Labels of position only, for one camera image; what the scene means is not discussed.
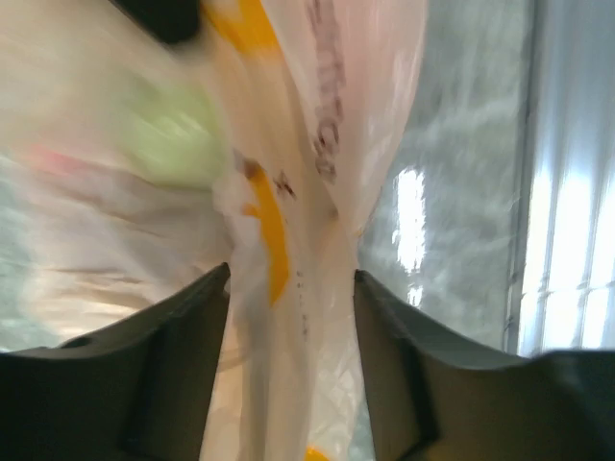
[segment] yellow print on bag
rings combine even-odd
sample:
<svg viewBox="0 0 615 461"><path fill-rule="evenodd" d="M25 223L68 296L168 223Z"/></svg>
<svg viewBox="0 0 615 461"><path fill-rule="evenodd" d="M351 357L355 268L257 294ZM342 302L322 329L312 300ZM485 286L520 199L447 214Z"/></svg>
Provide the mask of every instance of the yellow print on bag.
<svg viewBox="0 0 615 461"><path fill-rule="evenodd" d="M243 159L243 174L250 183L258 205L244 205L242 212L260 220L260 235L269 255L269 302L273 307L289 278L288 254L280 208L269 180L258 162Z"/></svg>
<svg viewBox="0 0 615 461"><path fill-rule="evenodd" d="M244 55L280 52L280 44L260 0L237 0L239 11L229 12L203 3L205 16L213 28Z"/></svg>

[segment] black object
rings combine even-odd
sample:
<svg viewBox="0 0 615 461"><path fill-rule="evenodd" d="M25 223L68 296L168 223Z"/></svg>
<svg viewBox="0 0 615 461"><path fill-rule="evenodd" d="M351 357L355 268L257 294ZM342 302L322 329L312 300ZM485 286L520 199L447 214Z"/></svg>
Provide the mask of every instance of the black object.
<svg viewBox="0 0 615 461"><path fill-rule="evenodd" d="M174 45L199 34L199 0L112 0L157 40Z"/></svg>
<svg viewBox="0 0 615 461"><path fill-rule="evenodd" d="M377 461L615 460L615 352L486 348L357 272Z"/></svg>
<svg viewBox="0 0 615 461"><path fill-rule="evenodd" d="M0 460L197 461L228 277L59 349L0 354Z"/></svg>

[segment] plastic bag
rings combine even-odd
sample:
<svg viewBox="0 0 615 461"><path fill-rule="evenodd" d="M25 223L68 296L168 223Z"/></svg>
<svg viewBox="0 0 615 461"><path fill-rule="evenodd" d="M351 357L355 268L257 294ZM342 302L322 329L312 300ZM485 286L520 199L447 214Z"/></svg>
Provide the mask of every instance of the plastic bag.
<svg viewBox="0 0 615 461"><path fill-rule="evenodd" d="M204 41L179 54L105 2L20 3L1 51L41 61L13 75L2 120L36 262L27 311L66 339L229 260L201 458L346 459L357 239L406 123L425 0L207 2ZM111 142L122 69L211 97L227 156L211 192L154 184Z"/></svg>

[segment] clear plastic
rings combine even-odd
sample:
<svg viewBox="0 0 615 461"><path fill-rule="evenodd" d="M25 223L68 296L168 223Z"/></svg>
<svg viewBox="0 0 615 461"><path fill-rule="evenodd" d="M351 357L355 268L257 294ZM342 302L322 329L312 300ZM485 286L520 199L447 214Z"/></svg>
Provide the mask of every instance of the clear plastic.
<svg viewBox="0 0 615 461"><path fill-rule="evenodd" d="M235 3L207 2L212 27L175 52L109 2L2 7L3 165L32 259L20 308L58 344L230 261L202 459L342 461L362 396L357 240L406 124L426 2ZM206 184L135 168L118 135L135 79L207 93L224 161Z"/></svg>

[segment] green item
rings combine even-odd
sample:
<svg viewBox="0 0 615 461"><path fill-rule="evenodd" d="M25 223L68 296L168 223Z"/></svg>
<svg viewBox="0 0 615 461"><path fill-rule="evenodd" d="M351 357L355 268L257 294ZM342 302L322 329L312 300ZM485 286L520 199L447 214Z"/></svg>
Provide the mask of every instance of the green item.
<svg viewBox="0 0 615 461"><path fill-rule="evenodd" d="M210 188L221 175L222 134L201 88L141 82L127 110L120 142L138 176L157 185Z"/></svg>

